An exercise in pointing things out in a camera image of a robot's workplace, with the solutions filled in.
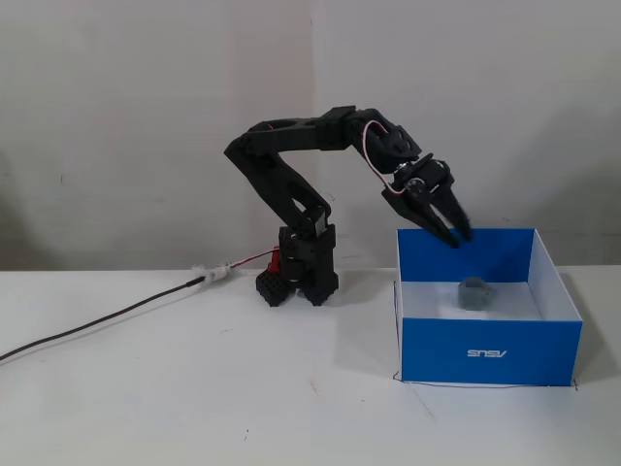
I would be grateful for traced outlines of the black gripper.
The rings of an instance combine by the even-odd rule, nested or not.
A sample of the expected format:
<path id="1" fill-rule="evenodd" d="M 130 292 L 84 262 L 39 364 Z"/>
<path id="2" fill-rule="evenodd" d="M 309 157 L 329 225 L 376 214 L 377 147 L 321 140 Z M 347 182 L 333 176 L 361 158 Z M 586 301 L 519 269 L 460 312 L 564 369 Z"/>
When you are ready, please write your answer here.
<path id="1" fill-rule="evenodd" d="M 470 242 L 473 239 L 470 220 L 452 191 L 453 183 L 448 165 L 428 153 L 418 160 L 401 163 L 393 173 L 393 192 L 386 187 L 381 195 L 397 215 L 456 249 L 458 239 L 429 204 L 436 203 L 455 231 Z"/>

